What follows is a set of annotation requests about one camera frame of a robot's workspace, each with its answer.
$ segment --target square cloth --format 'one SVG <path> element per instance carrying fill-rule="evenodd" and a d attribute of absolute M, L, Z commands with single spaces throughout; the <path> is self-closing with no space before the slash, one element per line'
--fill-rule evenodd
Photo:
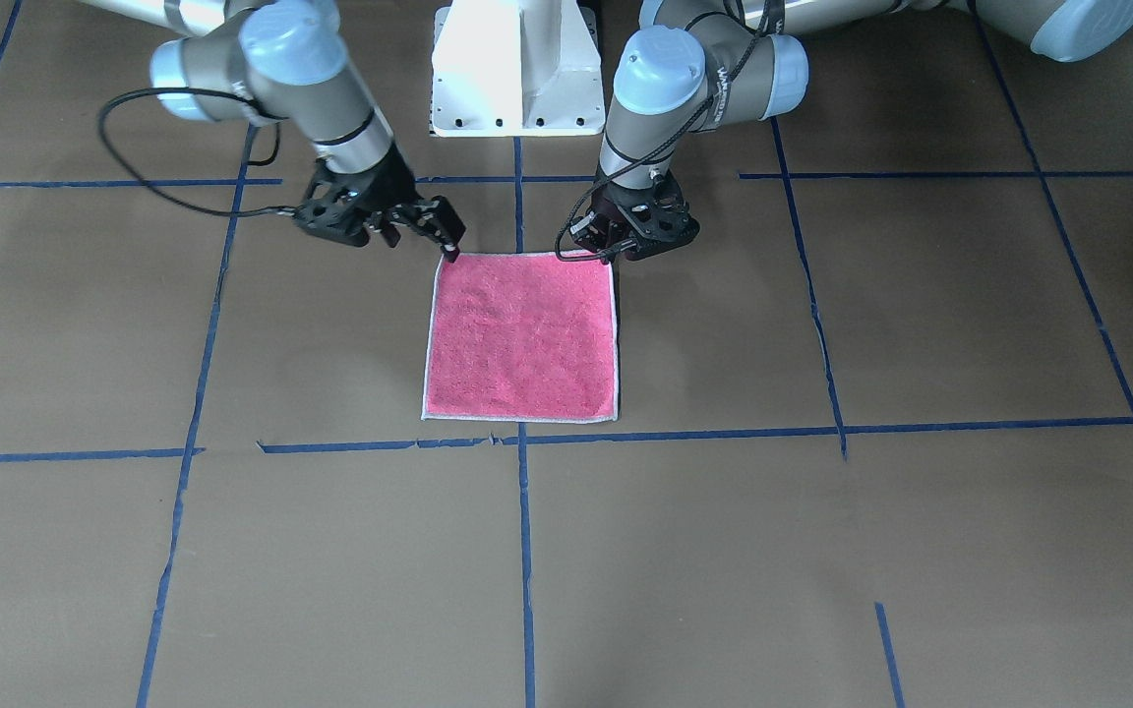
<path fill-rule="evenodd" d="M 441 259 L 421 417 L 615 420 L 616 344 L 611 265 L 553 254 Z"/>

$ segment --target pink cloth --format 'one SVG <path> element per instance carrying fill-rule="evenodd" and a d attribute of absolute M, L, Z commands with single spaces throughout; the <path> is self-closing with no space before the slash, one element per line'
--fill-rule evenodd
<path fill-rule="evenodd" d="M 553 254 L 441 259 L 421 417 L 615 420 L 615 334 L 611 265 Z"/>

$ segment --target pink towel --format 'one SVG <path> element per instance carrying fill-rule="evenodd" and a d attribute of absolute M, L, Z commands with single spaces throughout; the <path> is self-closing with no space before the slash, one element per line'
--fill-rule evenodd
<path fill-rule="evenodd" d="M 441 259 L 421 417 L 612 421 L 617 360 L 611 265 L 553 254 Z"/>

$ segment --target light blue cap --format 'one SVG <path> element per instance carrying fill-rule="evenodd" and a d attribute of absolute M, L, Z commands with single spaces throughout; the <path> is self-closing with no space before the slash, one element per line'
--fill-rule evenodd
<path fill-rule="evenodd" d="M 332 0 L 279 0 L 252 12 L 239 45 L 261 75 L 290 86 L 321 84 L 347 66 Z"/>
<path fill-rule="evenodd" d="M 781 116 L 799 108 L 807 94 L 810 67 L 801 42 L 785 34 L 772 36 L 772 93 L 764 118 Z"/>
<path fill-rule="evenodd" d="M 1065 0 L 1030 41 L 1034 54 L 1077 62 L 1133 27 L 1133 0 Z"/>
<path fill-rule="evenodd" d="M 706 53 L 682 28 L 649 26 L 623 46 L 615 99 L 641 116 L 661 116 L 693 97 L 706 74 Z"/>
<path fill-rule="evenodd" d="M 156 88 L 185 88 L 186 69 L 181 63 L 181 43 L 186 40 L 165 41 L 152 53 L 152 86 Z M 213 118 L 204 112 L 198 100 L 189 93 L 162 93 L 159 95 L 172 116 L 186 118 L 188 121 L 211 121 Z"/>
<path fill-rule="evenodd" d="M 662 9 L 662 0 L 644 0 L 641 3 L 641 27 L 653 26 L 653 19 L 658 17 L 658 10 Z"/>

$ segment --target white mounting bracket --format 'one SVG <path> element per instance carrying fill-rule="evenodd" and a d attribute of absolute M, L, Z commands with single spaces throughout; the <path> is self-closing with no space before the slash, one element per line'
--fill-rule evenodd
<path fill-rule="evenodd" d="M 597 19 L 576 0 L 453 0 L 436 12 L 432 133 L 597 135 Z"/>

